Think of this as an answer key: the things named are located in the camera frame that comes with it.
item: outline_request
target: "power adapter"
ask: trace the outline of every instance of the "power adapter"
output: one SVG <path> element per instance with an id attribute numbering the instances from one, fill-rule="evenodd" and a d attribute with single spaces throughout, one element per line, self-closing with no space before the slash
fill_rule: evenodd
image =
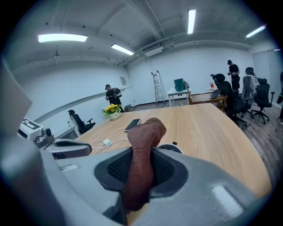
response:
<path id="1" fill-rule="evenodd" d="M 105 144 L 105 146 L 109 147 L 111 145 L 111 141 L 109 139 L 106 139 L 103 141 L 103 143 Z"/>

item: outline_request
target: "white charging cable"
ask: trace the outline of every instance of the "white charging cable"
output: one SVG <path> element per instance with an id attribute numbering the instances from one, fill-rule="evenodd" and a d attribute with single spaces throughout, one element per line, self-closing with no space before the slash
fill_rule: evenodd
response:
<path id="1" fill-rule="evenodd" d="M 121 136 L 123 136 L 123 135 L 125 134 L 125 129 L 124 129 L 124 128 L 119 128 L 119 129 L 124 130 L 123 134 L 121 135 Z M 94 136 L 92 136 L 92 138 L 90 139 L 90 141 L 91 141 L 91 144 L 90 144 L 90 145 L 92 145 L 93 143 L 103 142 L 103 144 L 102 144 L 100 147 L 93 147 L 93 146 L 92 146 L 92 148 L 98 148 L 98 150 L 97 150 L 93 155 L 95 155 L 96 153 L 98 153 L 98 152 L 100 151 L 100 149 L 104 149 L 104 148 L 106 148 L 106 149 L 105 149 L 102 153 L 106 152 L 107 149 L 108 149 L 112 144 L 116 143 L 117 141 L 120 141 L 120 140 L 123 140 L 123 139 L 128 140 L 128 138 L 120 138 L 121 136 L 119 136 L 118 138 L 116 138 L 115 140 L 113 140 L 112 143 L 109 141 L 109 138 L 111 137 L 111 135 L 112 135 L 113 133 L 115 133 L 115 132 L 116 132 L 117 130 L 119 130 L 119 129 L 114 130 L 114 131 L 107 137 L 107 139 L 105 139 L 105 140 L 98 140 L 98 139 L 102 136 L 102 133 L 97 133 L 97 134 L 95 134 Z M 95 136 L 97 136 L 97 135 L 99 135 L 99 134 L 100 134 L 100 136 L 99 136 L 96 140 L 92 140 Z"/>

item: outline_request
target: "smartphone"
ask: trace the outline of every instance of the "smartphone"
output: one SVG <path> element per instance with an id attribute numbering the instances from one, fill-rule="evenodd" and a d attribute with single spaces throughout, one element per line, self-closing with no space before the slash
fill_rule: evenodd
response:
<path id="1" fill-rule="evenodd" d="M 140 123 L 140 118 L 132 120 L 131 123 L 126 127 L 125 132 L 128 132 L 131 128 L 135 127 L 136 125 L 139 125 Z"/>

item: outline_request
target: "flower pot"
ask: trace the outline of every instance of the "flower pot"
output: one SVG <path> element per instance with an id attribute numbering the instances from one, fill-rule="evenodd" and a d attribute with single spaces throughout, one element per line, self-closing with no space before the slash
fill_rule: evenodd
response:
<path id="1" fill-rule="evenodd" d="M 109 118 L 110 118 L 111 120 L 115 120 L 116 118 L 119 118 L 119 116 L 120 116 L 119 112 L 118 112 L 118 111 L 115 111 L 114 113 L 112 113 L 112 114 L 109 115 Z"/>

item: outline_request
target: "bouquet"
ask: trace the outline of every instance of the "bouquet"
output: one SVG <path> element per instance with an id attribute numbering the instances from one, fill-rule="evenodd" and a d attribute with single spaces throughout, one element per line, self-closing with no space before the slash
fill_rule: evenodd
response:
<path id="1" fill-rule="evenodd" d="M 114 112 L 116 111 L 121 111 L 121 105 L 114 105 L 114 104 L 111 104 L 110 106 L 108 106 L 105 110 L 104 110 L 104 117 L 106 117 L 107 115 L 110 115 L 110 114 L 113 114 Z"/>

